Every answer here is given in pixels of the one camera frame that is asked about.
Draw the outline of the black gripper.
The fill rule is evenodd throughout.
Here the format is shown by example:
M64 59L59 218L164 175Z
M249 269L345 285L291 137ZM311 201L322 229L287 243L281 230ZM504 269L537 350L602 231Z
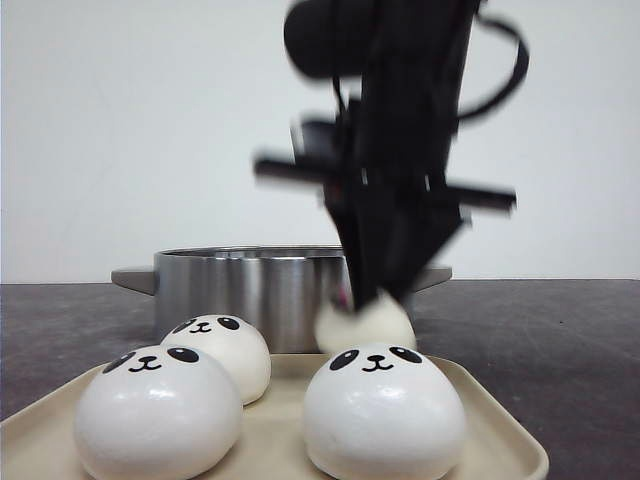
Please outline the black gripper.
M412 184L420 192L433 194L436 206L451 203L499 212L515 207L513 191L451 184L437 169L429 173L420 166L397 164L389 155L383 157L387 162L383 167L358 163L346 152L358 106L357 98L349 104L340 98L333 121L301 122L292 131L294 157L287 160L261 153L254 160L254 173L326 185L358 181L403 188ZM325 206L339 234L356 311L381 292L401 300L422 268L464 223L459 209L412 211L398 217L391 236L394 208L389 199L326 199ZM389 280L385 272L388 254Z

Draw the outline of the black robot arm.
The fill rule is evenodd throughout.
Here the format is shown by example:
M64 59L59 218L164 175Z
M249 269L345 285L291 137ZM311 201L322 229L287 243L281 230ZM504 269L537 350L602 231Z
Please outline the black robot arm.
M474 25L511 38L510 77L464 110L459 96ZM512 191L448 182L453 137L462 123L495 109L524 80L529 49L506 21L477 1L299 1L283 29L287 54L311 79L339 90L331 121L306 120L290 160L260 154L254 171L322 186L346 258L356 309L380 291L403 297L463 224L463 207L507 211Z

